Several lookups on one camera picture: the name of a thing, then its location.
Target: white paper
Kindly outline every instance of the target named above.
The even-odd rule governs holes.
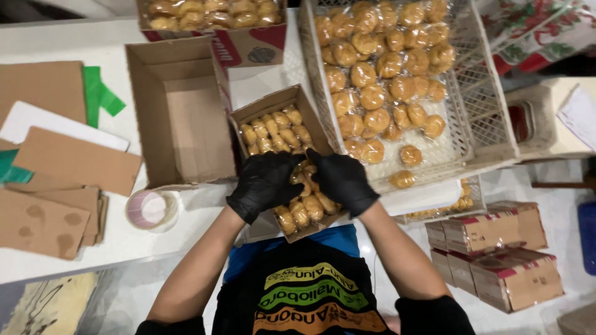
[[[125,139],[23,101],[14,103],[4,126],[0,129],[0,138],[14,144],[21,144],[32,126],[119,151],[126,151],[129,145],[129,142]]]
[[[581,85],[573,90],[557,117],[575,137],[596,151],[596,104]]]

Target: white tile floor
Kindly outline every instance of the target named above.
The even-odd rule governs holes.
[[[482,175],[482,187],[487,202],[510,199],[531,200],[539,203],[542,222],[547,233],[549,249],[558,258],[558,269],[566,295],[538,306],[506,315],[482,303],[478,298],[460,289],[451,288],[455,299],[470,317],[478,334],[560,334],[556,318],[563,312],[596,300],[596,277],[583,270],[579,242],[577,205],[591,200],[586,190],[538,190],[530,187],[530,178],[541,181],[579,180],[582,176],[579,161],[562,161],[536,166],[520,166]],[[375,250],[361,224],[356,225],[361,255],[366,259],[377,296],[378,309],[383,315],[396,315],[393,304],[398,294],[391,285]],[[404,230],[427,253],[430,247],[423,225],[415,224]],[[164,280],[180,261],[178,258],[116,269],[113,281],[103,294],[97,310],[90,313],[82,324],[80,334],[133,334],[146,317]],[[207,304],[204,323],[207,333],[216,307],[216,295]]]

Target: gloved hand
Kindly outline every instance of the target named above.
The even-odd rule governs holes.
[[[380,197],[368,185],[364,167],[347,155],[321,156],[313,149],[306,154],[316,165],[312,180],[329,199],[350,211],[352,218],[364,213]]]
[[[290,155],[285,151],[250,156],[238,186],[226,197],[228,205],[246,223],[252,224],[264,210],[289,203],[304,190],[304,184],[290,184],[290,175],[305,159],[304,154]]]

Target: white table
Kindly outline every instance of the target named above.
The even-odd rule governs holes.
[[[294,15],[288,15],[288,37],[283,66],[265,66],[230,71],[233,108],[256,101],[263,95],[284,87],[302,83],[307,89],[308,77],[300,55],[300,43]],[[131,142],[129,151],[139,154],[139,135],[128,67],[123,45],[146,42],[138,31],[136,18],[109,21],[59,21],[43,26],[15,24],[0,28],[0,64],[39,61],[82,60],[87,66],[101,66],[105,84],[122,99],[127,107],[116,117],[100,112],[100,129]],[[147,184],[145,167],[141,167],[134,190]],[[83,248],[73,261],[50,258],[11,249],[0,249],[0,284],[15,281],[37,281],[43,278],[74,274],[146,262],[185,253],[207,230],[225,204],[224,196],[234,184],[203,184],[198,189],[180,193],[183,210],[176,225],[168,232],[153,234],[133,228],[124,216],[127,198],[109,194],[110,204],[104,242]],[[446,206],[460,194],[458,181],[429,187],[414,188],[407,193],[383,197],[393,215]],[[344,221],[335,223],[348,224]],[[281,236],[279,228],[268,214],[247,227],[237,239],[245,243]]]

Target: white plastic crate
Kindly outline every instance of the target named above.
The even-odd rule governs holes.
[[[409,218],[407,215],[394,216],[393,218],[397,223],[407,225],[411,223],[441,221],[449,218],[459,218],[460,216],[486,212],[486,203],[484,202],[484,198],[482,196],[482,187],[480,186],[480,176],[468,177],[468,186],[472,190],[469,197],[474,201],[474,204],[472,207],[466,210],[450,210],[448,212],[443,212],[441,215],[419,216],[416,218]]]
[[[347,151],[324,79],[321,50],[316,33],[313,33],[313,16],[318,7],[344,6],[354,2],[356,0],[305,0],[300,7],[298,22],[319,119],[331,146],[343,154]],[[425,157],[426,162],[414,171],[417,176],[415,187],[478,175],[512,165],[519,157],[504,94],[474,2],[455,0],[446,20],[451,27],[449,43],[457,51],[453,69],[440,76],[448,92],[444,110],[449,134],[447,141],[443,142],[444,147],[433,150],[433,154],[437,153],[433,155],[434,159]],[[391,168],[387,167],[386,174],[395,172]],[[386,176],[378,177],[381,174],[376,170],[379,167],[367,165],[367,174],[377,177],[370,180],[374,189],[379,193],[396,191],[386,182]]]

